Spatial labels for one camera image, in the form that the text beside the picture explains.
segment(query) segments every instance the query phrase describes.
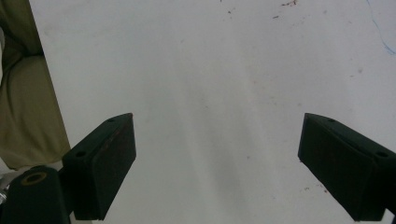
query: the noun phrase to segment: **person's leg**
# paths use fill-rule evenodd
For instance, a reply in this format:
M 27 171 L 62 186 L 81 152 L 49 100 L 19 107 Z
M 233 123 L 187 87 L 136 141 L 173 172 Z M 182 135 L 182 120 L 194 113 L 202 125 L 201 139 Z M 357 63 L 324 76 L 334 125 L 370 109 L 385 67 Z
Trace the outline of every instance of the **person's leg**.
M 70 146 L 29 2 L 2 0 L 0 26 L 0 157 L 14 169 L 58 161 Z

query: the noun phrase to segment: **white table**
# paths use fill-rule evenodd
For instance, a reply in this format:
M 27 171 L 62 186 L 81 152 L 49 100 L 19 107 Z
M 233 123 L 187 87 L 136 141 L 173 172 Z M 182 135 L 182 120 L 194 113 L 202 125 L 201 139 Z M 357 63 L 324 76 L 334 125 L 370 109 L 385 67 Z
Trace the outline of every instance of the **white table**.
M 297 151 L 305 112 L 396 149 L 395 5 L 373 1 L 32 1 L 71 145 L 134 113 L 104 223 L 354 223 Z

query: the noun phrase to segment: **blue line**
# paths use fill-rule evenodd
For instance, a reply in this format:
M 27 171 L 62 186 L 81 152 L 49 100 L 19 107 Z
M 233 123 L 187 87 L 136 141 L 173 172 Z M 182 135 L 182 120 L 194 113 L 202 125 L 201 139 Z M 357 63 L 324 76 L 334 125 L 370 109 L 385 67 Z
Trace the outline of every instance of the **blue line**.
M 384 37 L 382 37 L 381 30 L 379 29 L 379 26 L 378 26 L 378 24 L 376 23 L 376 21 L 375 21 L 375 19 L 374 19 L 373 8 L 371 7 L 370 0 L 366 0 L 366 1 L 367 1 L 367 4 L 368 4 L 369 7 L 370 7 L 370 11 L 371 11 L 371 14 L 372 14 L 372 21 L 373 21 L 373 23 L 375 24 L 376 29 L 377 29 L 378 32 L 379 32 L 379 36 L 381 37 L 382 44 L 384 45 L 385 49 L 387 50 L 387 52 L 388 52 L 390 55 L 396 55 L 396 51 L 395 51 L 394 49 L 392 49 L 390 46 L 388 46 L 388 44 L 385 43 L 385 41 L 384 41 Z

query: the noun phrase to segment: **khaki pants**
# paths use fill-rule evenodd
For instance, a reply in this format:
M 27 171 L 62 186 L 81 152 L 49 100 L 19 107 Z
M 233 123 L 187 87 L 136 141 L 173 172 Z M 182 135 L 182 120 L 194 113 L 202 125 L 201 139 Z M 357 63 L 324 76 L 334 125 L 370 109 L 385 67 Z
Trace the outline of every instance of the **khaki pants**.
M 28 0 L 1 0 L 0 26 L 0 157 L 13 169 L 56 162 L 70 146 Z

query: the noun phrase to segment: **black plastic part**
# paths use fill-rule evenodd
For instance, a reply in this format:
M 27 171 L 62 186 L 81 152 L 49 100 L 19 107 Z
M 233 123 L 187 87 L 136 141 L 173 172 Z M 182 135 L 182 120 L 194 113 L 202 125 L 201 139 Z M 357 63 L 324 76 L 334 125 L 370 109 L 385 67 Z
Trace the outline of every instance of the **black plastic part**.
M 38 167 L 15 178 L 9 187 L 1 224 L 69 224 L 58 172 Z
M 135 157 L 132 114 L 103 122 L 63 157 L 76 219 L 105 218 Z
M 396 155 L 344 124 L 305 114 L 298 156 L 354 220 L 379 221 L 394 204 Z

